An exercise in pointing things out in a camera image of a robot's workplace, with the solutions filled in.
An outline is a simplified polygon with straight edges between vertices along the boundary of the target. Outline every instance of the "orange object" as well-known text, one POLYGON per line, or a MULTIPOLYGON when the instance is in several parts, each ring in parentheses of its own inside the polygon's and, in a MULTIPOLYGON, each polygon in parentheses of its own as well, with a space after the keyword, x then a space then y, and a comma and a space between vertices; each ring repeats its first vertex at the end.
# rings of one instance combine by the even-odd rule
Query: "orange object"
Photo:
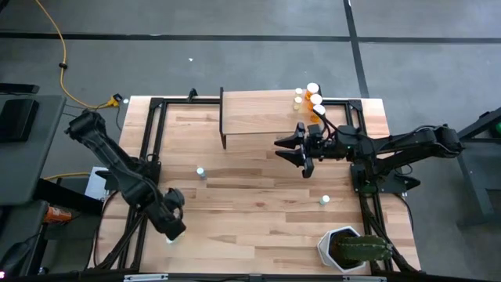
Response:
POLYGON ((320 117, 316 115, 315 113, 312 113, 312 116, 310 116, 310 121, 319 123, 320 122, 320 117))
POLYGON ((68 222, 70 220, 71 212, 54 207, 49 207, 44 217, 46 223, 68 222))
POLYGON ((320 105, 322 103, 322 97, 320 94, 313 94, 308 102, 308 110, 313 110, 313 107, 320 105))
POLYGON ((308 85, 306 85, 306 95, 305 95, 305 99, 307 101, 310 100, 310 97, 313 95, 313 94, 316 94, 319 92, 319 85, 312 82, 312 83, 308 83, 308 85))

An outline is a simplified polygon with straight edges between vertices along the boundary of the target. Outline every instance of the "black metal frame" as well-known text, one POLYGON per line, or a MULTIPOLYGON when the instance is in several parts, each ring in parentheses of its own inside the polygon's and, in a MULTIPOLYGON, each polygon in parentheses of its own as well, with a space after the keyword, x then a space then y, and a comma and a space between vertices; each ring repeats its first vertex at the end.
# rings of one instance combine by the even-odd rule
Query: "black metal frame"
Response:
MULTIPOLYGON (((222 98, 222 92, 223 88, 221 87, 220 89, 220 97, 222 98)), ((141 150, 139 153, 139 157, 142 158, 143 160, 146 160, 149 156, 151 156, 151 161, 156 162, 159 160, 159 154, 160 154, 160 149, 161 149, 161 144, 162 144, 162 137, 164 136, 164 126, 165 126, 165 121, 167 120, 167 110, 168 110, 168 105, 170 104, 209 104, 209 105, 220 105, 220 116, 222 116, 222 99, 218 98, 201 98, 198 96, 197 92, 195 89, 192 89, 188 95, 187 98, 152 98, 150 100, 150 105, 148 109, 148 115, 146 118, 146 126, 144 130, 144 135, 142 138, 142 145, 141 145, 141 150), (153 119, 155 116, 156 111, 160 111, 160 116, 157 124, 157 133, 155 136, 155 141, 153 144, 153 152, 151 154, 148 154, 148 149, 150 147, 150 137, 152 134, 152 129, 153 129, 153 119)), ((226 137, 224 136, 223 139, 223 134, 222 134, 222 120, 219 121, 219 131, 221 134, 223 146, 225 147, 225 139, 226 137)), ((155 177, 156 182, 155 184, 158 185, 158 176, 155 177)), ((134 218, 137 216, 137 212, 134 208, 129 208, 128 210, 128 215, 127 215, 127 221, 125 223, 125 230, 129 230, 131 227, 131 224, 134 220, 134 218)), ((139 224, 139 233, 138 233, 138 238, 136 241, 136 246, 135 246, 135 252, 134 252, 134 257, 132 260, 132 264, 130 265, 129 268, 125 267, 126 260, 128 257, 128 249, 129 249, 129 244, 125 245, 124 250, 120 253, 119 259, 118 259, 118 269, 130 269, 134 271, 139 271, 139 266, 141 263, 141 257, 142 257, 142 249, 144 247, 144 238, 146 235, 146 226, 147 226, 147 219, 143 219, 140 224, 139 224)))
POLYGON ((33 195, 34 200, 48 201, 65 208, 73 208, 90 215, 99 215, 103 210, 103 202, 81 193, 62 187, 57 183, 39 179, 37 189, 33 195))
MULTIPOLYGON (((498 143, 501 144, 501 138, 475 138, 476 135, 487 131, 494 125, 501 122, 501 107, 493 112, 481 115, 476 122, 468 125, 465 129, 458 132, 461 142, 465 143, 498 143)), ((481 210, 481 215, 472 215, 466 219, 462 219, 457 223, 459 227, 476 226, 484 223, 501 223, 501 214, 494 211, 490 201, 487 189, 484 186, 478 185, 481 182, 476 174, 469 167, 463 155, 458 156, 461 172, 465 179, 465 183, 473 191, 477 198, 478 205, 481 210)))
MULTIPOLYGON (((159 159, 159 154, 160 154, 160 149, 161 149, 161 143, 162 143, 162 137, 164 135, 164 126, 165 126, 165 121, 167 119, 167 111, 168 111, 168 105, 170 104, 210 104, 210 105, 219 105, 219 131, 220 135, 222 138, 222 144, 223 147, 226 148, 226 136, 222 133, 222 93, 224 89, 223 87, 220 88, 220 96, 219 98, 202 98, 199 97, 196 93, 195 89, 192 89, 189 96, 187 98, 152 98, 150 100, 150 105, 149 105, 149 110, 148 110, 148 115, 146 119, 146 126, 145 126, 145 131, 144 131, 144 136, 142 138, 142 145, 141 145, 141 150, 140 150, 140 155, 139 157, 142 159, 147 159, 148 156, 151 156, 152 161, 158 161, 159 159), (152 134, 152 128, 153 128, 153 118, 155 115, 155 112, 159 110, 160 111, 160 117, 158 120, 158 126, 157 126, 157 135, 155 137, 154 145, 153 145, 153 152, 151 154, 148 154, 148 148, 150 146, 150 137, 152 134)), ((354 124, 354 118, 352 117, 352 111, 354 110, 356 112, 356 118, 358 119, 359 122, 359 129, 361 132, 364 134, 367 134, 366 130, 366 123, 365 123, 365 118, 363 116, 363 108, 362 108, 362 101, 359 99, 329 99, 326 98, 323 100, 323 105, 325 106, 339 106, 344 108, 345 112, 345 117, 346 117, 346 122, 348 125, 355 126, 354 124)), ((363 195, 359 195, 360 202, 366 201, 363 195)), ((381 210, 381 204, 380 204, 380 199, 379 196, 376 194, 375 197, 373 197, 373 204, 374 204, 374 210, 375 210, 375 216, 378 221, 378 223, 381 225, 381 227, 384 230, 384 218, 383 218, 383 212, 381 210)), ((137 216, 137 213, 135 212, 134 208, 129 208, 128 211, 128 217, 127 217, 127 222, 126 222, 126 227, 125 230, 129 230, 131 228, 132 222, 137 216)), ((368 219, 362 214, 362 221, 364 225, 364 232, 365 234, 371 234, 371 228, 369 225, 368 219)), ((136 246, 134 250, 134 257, 132 260, 132 264, 130 265, 129 268, 125 267, 126 259, 128 257, 128 247, 129 244, 126 244, 124 250, 120 253, 120 257, 118 260, 118 269, 123 269, 123 270, 133 270, 133 271, 139 271, 139 266, 141 262, 141 257, 142 257, 142 249, 144 246, 144 239, 146 235, 146 223, 147 219, 144 219, 139 226, 139 234, 138 234, 138 239, 136 241, 136 246)), ((393 267, 391 264, 390 260, 384 261, 384 266, 387 271, 392 271, 393 267)), ((374 273, 377 270, 380 270, 380 267, 375 263, 372 262, 370 264, 371 268, 371 273, 374 273)), ((211 275, 205 275, 203 274, 203 277, 205 278, 211 278, 211 275)))

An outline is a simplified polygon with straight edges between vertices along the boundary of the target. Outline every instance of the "wood grain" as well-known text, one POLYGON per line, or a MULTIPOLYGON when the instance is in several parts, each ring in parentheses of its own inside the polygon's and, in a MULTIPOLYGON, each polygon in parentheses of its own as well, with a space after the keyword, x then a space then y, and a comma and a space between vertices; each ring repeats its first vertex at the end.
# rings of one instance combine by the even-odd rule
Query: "wood grain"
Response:
MULTIPOLYGON (((132 156, 139 154, 149 102, 150 97, 131 97, 120 145, 132 156)), ((387 135, 382 101, 362 102, 369 134, 387 135)), ((325 232, 342 226, 363 233, 348 163, 316 163, 313 177, 302 179, 299 168, 274 154, 273 141, 284 134, 229 136, 223 150, 217 113, 218 106, 213 105, 168 108, 159 188, 178 187, 185 194, 187 230, 167 244, 149 223, 141 271, 340 274, 321 263, 316 245, 325 232), (197 166, 205 168, 207 180, 198 178, 197 166), (325 194, 332 200, 320 206, 319 198, 325 194)), ((267 121, 260 121, 261 128, 275 130, 267 121)), ((389 237, 419 268, 405 205, 391 195, 382 195, 381 204, 389 237)), ((121 197, 110 203, 99 235, 99 260, 118 241, 127 211, 121 197)), ((354 274, 368 272, 367 267, 354 274)))
MULTIPOLYGON (((222 131, 226 135, 288 133, 295 130, 299 121, 305 123, 306 126, 313 124, 310 120, 312 112, 307 108, 308 103, 303 101, 300 109, 294 110, 294 97, 293 89, 224 92, 222 131)), ((385 134, 386 117, 384 113, 379 115, 381 110, 384 112, 381 100, 373 100, 369 103, 373 105, 365 107, 364 104, 363 106, 364 112, 367 109, 374 113, 373 118, 378 125, 372 127, 373 133, 380 131, 381 134, 385 134)), ((326 106, 326 116, 335 125, 346 124, 345 111, 342 106, 326 106)), ((358 126, 359 121, 355 110, 352 111, 351 116, 355 126, 358 126)))

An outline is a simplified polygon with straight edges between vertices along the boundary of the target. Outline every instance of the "white plant pot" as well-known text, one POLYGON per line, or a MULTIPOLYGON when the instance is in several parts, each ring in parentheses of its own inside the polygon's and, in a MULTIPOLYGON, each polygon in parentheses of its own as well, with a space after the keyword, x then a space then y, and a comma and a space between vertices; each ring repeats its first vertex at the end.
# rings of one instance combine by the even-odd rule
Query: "white plant pot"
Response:
POLYGON ((366 267, 366 262, 360 262, 359 265, 357 265, 353 268, 344 269, 344 268, 340 267, 333 258, 330 257, 330 255, 329 255, 330 236, 333 233, 336 233, 336 232, 339 232, 342 230, 350 230, 354 234, 356 234, 357 237, 360 237, 360 234, 358 232, 356 232, 353 229, 353 227, 351 227, 351 226, 345 226, 345 227, 341 227, 339 229, 331 230, 331 231, 327 232, 325 235, 323 235, 322 239, 320 239, 320 242, 317 244, 317 248, 319 249, 320 258, 322 259, 323 264, 326 266, 330 266, 330 267, 336 267, 342 273, 347 273, 347 272, 353 271, 355 269, 361 269, 363 267, 366 267))

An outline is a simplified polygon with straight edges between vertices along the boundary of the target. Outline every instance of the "metal bracket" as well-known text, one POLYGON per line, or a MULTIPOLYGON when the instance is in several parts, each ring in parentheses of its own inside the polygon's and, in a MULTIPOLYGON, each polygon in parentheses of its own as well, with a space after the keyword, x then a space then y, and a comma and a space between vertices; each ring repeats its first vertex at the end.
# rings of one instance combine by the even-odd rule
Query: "metal bracket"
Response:
POLYGON ((158 274, 136 274, 136 275, 125 275, 124 282, 139 282, 139 281, 167 281, 169 280, 168 273, 158 273, 158 274))
POLYGON ((155 109, 164 102, 164 98, 151 98, 150 109, 155 109))
POLYGON ((198 96, 196 89, 189 90, 188 99, 187 99, 188 103, 191 103, 193 101, 194 96, 198 96))
POLYGON ((348 103, 356 110, 362 110, 362 101, 360 99, 350 99, 348 103))
POLYGON ((408 176, 404 178, 404 175, 390 172, 385 178, 386 181, 378 185, 379 191, 376 191, 375 186, 367 186, 360 177, 364 171, 365 168, 362 164, 351 164, 350 166, 351 181, 353 182, 353 190, 356 193, 404 193, 420 185, 420 181, 417 179, 408 176))

